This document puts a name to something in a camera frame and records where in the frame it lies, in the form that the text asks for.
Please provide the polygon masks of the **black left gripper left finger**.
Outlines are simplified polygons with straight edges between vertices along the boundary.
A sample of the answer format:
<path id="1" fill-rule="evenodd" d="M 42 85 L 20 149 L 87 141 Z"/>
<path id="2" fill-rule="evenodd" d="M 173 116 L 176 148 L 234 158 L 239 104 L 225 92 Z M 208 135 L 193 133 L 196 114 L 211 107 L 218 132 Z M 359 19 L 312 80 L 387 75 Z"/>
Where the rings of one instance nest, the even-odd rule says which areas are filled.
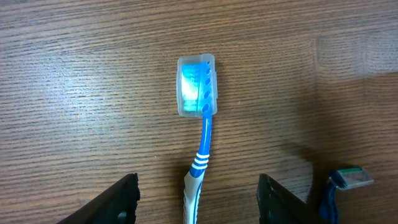
<path id="1" fill-rule="evenodd" d="M 137 174 L 128 174 L 59 224 L 135 224 L 140 197 Z"/>

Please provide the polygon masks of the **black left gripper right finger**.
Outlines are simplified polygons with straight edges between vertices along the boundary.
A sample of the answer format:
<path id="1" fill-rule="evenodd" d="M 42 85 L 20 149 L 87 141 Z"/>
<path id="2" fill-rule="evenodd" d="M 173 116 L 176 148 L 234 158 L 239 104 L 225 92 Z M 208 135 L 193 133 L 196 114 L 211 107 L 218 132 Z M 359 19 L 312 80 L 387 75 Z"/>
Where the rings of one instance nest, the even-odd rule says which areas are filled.
<path id="1" fill-rule="evenodd" d="M 257 204 L 260 224 L 328 223 L 267 174 L 259 176 Z"/>

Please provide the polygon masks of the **blue disposable razor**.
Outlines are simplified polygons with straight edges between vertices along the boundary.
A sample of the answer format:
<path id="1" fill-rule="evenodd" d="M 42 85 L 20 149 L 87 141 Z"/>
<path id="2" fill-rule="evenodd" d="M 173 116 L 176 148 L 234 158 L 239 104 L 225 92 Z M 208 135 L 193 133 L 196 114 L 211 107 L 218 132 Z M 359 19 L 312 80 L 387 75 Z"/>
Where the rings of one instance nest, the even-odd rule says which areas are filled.
<path id="1" fill-rule="evenodd" d="M 323 194 L 318 214 L 324 220 L 339 223 L 339 211 L 336 204 L 336 191 L 345 191 L 364 187 L 374 183 L 373 178 L 361 167 L 349 167 L 331 170 L 328 173 L 328 183 Z"/>

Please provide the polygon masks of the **blue white toothbrush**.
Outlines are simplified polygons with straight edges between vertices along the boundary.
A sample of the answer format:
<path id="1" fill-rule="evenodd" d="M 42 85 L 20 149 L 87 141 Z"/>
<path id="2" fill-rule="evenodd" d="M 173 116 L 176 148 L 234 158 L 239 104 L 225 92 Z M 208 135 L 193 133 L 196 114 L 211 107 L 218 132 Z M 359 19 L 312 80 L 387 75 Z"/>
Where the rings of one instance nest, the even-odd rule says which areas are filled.
<path id="1" fill-rule="evenodd" d="M 178 115 L 194 119 L 200 142 L 185 175 L 183 222 L 196 224 L 201 188 L 210 160 L 213 117 L 218 111 L 216 60 L 211 53 L 180 57 L 177 61 L 176 96 Z"/>

